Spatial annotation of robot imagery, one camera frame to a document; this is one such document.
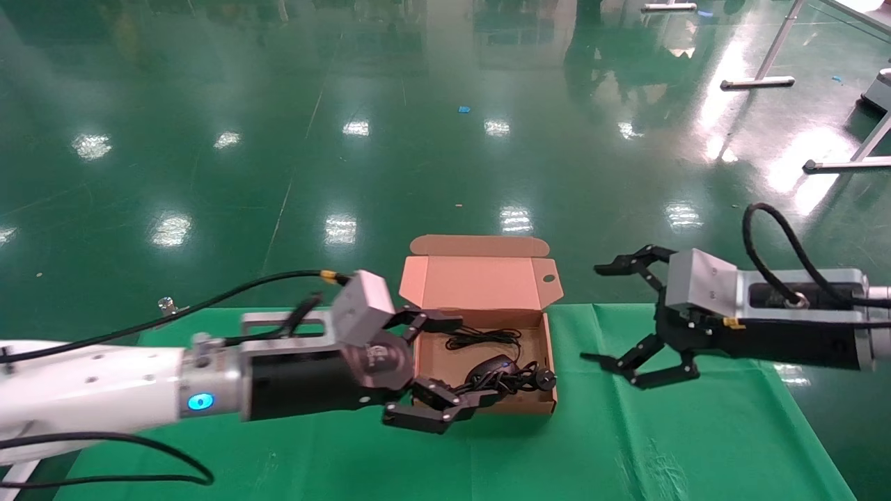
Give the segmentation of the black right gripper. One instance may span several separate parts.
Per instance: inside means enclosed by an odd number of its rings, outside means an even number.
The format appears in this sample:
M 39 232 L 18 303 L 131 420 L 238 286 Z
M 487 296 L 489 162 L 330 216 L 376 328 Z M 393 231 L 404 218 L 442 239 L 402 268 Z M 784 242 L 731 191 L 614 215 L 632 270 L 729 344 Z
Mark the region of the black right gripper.
M 665 285 L 650 272 L 676 250 L 647 245 L 596 265 L 599 276 L 639 275 L 652 289 Z M 700 378 L 695 355 L 755 359 L 808 367 L 859 370 L 855 329 L 829 321 L 744 318 L 739 326 L 701 312 L 682 314 L 660 305 L 658 336 L 649 334 L 621 356 L 582 352 L 583 360 L 624 379 L 636 389 L 659 389 Z

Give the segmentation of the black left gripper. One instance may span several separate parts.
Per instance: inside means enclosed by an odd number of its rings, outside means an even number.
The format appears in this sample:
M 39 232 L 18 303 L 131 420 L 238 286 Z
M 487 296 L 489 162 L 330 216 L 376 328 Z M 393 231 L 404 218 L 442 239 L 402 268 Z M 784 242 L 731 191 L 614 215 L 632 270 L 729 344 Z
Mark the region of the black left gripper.
M 456 422 L 502 400 L 497 390 L 456 393 L 442 381 L 414 378 L 409 343 L 424 332 L 451 333 L 464 326 L 461 316 L 439 310 L 401 308 L 389 327 L 406 326 L 402 337 L 378 332 L 363 346 L 299 354 L 255 356 L 247 404 L 249 421 L 293 418 L 331 411 L 383 406 L 385 426 L 424 434 L 445 434 Z M 417 405 L 398 403 L 404 393 Z

